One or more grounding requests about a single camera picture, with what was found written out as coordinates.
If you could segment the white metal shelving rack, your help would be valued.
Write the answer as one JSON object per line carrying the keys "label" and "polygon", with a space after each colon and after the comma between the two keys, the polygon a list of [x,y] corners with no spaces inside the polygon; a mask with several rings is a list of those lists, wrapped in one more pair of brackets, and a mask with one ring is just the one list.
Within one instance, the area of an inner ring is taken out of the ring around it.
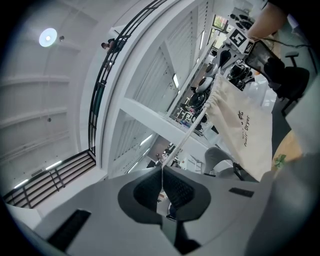
{"label": "white metal shelving rack", "polygon": [[[243,58],[243,59],[240,59],[240,58],[239,58],[239,59],[237,59],[233,64],[235,64],[235,63],[240,63],[240,62],[243,62],[243,63],[245,64],[244,59],[245,59],[245,58]],[[209,64],[212,64],[212,63],[217,64],[216,61],[217,61],[217,55],[216,55],[216,57],[212,60],[212,62],[209,63]],[[229,73],[232,65],[229,66],[227,69],[225,69],[222,73],[226,72],[226,76],[227,76],[227,74]],[[191,97],[192,95],[193,95],[193,92],[191,91],[191,95],[188,95],[188,96],[186,97],[186,101],[179,103],[179,105],[176,107],[176,110],[173,111],[172,114],[169,116],[169,118],[168,118],[169,121],[173,121],[174,124],[179,124],[179,125],[181,125],[181,126],[184,127],[184,128],[190,128],[190,127],[191,127],[191,125],[192,125],[195,121],[194,121],[190,126],[187,126],[184,122],[182,122],[182,119],[185,119],[185,118],[186,118],[186,112],[185,112],[184,110],[182,110],[182,108],[180,107],[180,104],[186,104],[186,103],[189,101],[189,99],[190,99],[190,97]]]}

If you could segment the black mezzanine railing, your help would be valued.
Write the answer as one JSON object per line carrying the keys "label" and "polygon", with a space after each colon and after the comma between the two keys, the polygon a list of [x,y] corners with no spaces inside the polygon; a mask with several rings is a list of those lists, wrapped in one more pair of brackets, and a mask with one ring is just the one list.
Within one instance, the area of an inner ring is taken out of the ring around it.
{"label": "black mezzanine railing", "polygon": [[115,65],[119,54],[114,47],[105,54],[97,78],[92,83],[88,117],[86,118],[87,145],[84,150],[32,173],[30,177],[3,195],[5,203],[15,207],[33,209],[96,165],[97,119],[110,70]]}

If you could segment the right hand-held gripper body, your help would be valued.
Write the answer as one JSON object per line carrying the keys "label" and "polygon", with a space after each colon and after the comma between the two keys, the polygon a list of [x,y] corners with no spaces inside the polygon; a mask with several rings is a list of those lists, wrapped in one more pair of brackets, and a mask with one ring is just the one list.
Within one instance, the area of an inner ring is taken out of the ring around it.
{"label": "right hand-held gripper body", "polygon": [[223,42],[225,50],[230,53],[231,59],[235,60],[248,56],[254,48],[254,44],[255,42],[238,28],[230,31]]}

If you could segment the black mesh office chair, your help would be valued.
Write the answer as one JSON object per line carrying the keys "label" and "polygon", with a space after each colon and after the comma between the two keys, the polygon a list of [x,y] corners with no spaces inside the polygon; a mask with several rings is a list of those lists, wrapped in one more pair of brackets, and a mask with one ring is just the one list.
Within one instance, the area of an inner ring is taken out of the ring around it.
{"label": "black mesh office chair", "polygon": [[262,74],[268,81],[268,86],[276,93],[279,99],[288,99],[281,110],[285,117],[286,109],[303,96],[307,88],[310,72],[298,67],[295,58],[296,51],[288,52],[285,57],[291,59],[292,66],[285,66],[262,41],[256,41],[245,59],[245,64]]}

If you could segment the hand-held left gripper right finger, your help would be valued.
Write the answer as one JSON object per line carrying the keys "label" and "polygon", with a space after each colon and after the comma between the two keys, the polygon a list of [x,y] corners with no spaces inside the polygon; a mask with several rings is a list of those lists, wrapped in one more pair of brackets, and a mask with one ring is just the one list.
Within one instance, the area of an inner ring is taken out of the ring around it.
{"label": "hand-held left gripper right finger", "polygon": [[190,253],[242,214],[258,183],[164,167],[162,187],[175,209],[174,247],[180,253]]}

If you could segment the round wooden table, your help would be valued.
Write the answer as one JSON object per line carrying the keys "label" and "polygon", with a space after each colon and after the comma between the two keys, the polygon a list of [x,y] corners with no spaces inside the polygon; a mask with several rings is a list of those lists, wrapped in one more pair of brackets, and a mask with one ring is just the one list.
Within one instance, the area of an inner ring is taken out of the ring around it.
{"label": "round wooden table", "polygon": [[303,152],[302,152],[301,147],[298,143],[296,135],[292,130],[284,137],[284,139],[281,141],[281,143],[279,144],[278,148],[275,151],[275,154],[272,158],[272,165],[271,165],[272,171],[278,171],[284,166],[283,165],[280,168],[276,168],[274,166],[274,158],[276,158],[279,154],[286,155],[284,165],[287,162],[290,162],[292,160],[296,160],[303,155]]}

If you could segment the cream drawstring cloth bag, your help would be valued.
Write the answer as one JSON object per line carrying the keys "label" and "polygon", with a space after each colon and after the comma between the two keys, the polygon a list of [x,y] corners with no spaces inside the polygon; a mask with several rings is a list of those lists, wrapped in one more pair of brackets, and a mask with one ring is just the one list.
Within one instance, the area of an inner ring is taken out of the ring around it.
{"label": "cream drawstring cloth bag", "polygon": [[215,126],[235,162],[255,180],[260,181],[272,169],[272,114],[219,73],[202,111],[163,166],[191,137],[203,116]]}

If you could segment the round ceiling lamp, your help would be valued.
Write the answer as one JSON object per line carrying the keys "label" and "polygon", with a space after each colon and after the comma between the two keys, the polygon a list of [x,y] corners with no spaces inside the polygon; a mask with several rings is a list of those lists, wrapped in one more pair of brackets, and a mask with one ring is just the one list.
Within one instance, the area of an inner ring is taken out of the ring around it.
{"label": "round ceiling lamp", "polygon": [[51,46],[57,39],[58,33],[54,28],[46,28],[39,36],[39,44],[46,48]]}

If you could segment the person's right forearm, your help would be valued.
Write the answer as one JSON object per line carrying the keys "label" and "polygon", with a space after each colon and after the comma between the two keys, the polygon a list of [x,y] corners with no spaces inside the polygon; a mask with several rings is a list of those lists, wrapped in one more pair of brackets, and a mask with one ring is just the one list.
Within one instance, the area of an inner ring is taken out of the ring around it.
{"label": "person's right forearm", "polygon": [[287,16],[287,12],[282,10],[271,0],[268,0],[258,18],[246,34],[253,40],[266,38],[282,28],[282,26],[287,22]]}

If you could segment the grey chair with black frame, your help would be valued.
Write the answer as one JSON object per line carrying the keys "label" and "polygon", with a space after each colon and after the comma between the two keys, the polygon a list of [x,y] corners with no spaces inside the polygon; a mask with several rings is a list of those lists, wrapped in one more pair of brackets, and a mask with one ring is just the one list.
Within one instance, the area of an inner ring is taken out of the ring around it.
{"label": "grey chair with black frame", "polygon": [[218,164],[220,164],[222,161],[231,161],[232,167],[228,167],[223,169],[222,171],[215,172],[213,174],[216,178],[220,179],[236,179],[240,181],[244,181],[245,177],[243,176],[244,169],[241,165],[238,164],[238,162],[227,152],[223,151],[222,149],[218,147],[211,147],[209,148],[205,154],[205,166],[204,166],[204,175],[211,175],[211,171],[214,170],[214,167],[216,167]]}

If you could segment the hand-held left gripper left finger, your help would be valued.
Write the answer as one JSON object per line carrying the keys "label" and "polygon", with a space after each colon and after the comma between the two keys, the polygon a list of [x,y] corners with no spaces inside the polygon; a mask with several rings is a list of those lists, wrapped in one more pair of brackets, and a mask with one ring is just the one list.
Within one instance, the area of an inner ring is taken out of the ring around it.
{"label": "hand-held left gripper left finger", "polygon": [[157,213],[160,167],[99,181],[48,213],[35,233],[68,256],[180,256]]}

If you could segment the group of round cooking appliances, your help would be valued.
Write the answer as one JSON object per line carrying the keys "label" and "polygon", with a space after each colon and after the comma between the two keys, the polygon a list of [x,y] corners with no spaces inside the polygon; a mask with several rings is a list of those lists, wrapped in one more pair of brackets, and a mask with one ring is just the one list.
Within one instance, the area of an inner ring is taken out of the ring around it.
{"label": "group of round cooking appliances", "polygon": [[[194,123],[198,115],[201,113],[203,105],[211,93],[217,73],[218,65],[215,63],[209,64],[205,70],[204,77],[198,83],[198,86],[190,88],[193,95],[189,98],[188,102],[180,104],[180,107],[186,114],[186,118],[181,121],[188,127]],[[240,91],[244,90],[247,83],[251,83],[255,80],[253,72],[243,62],[236,62],[233,64],[226,76],[226,79]]]}

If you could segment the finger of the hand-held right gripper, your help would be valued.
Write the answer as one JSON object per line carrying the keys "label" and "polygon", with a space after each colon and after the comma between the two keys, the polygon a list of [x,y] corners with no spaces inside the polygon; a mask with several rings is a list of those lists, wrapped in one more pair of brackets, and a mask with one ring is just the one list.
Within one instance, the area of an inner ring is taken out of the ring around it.
{"label": "finger of the hand-held right gripper", "polygon": [[237,60],[237,52],[228,46],[221,46],[217,52],[217,73],[222,74],[225,69]]}

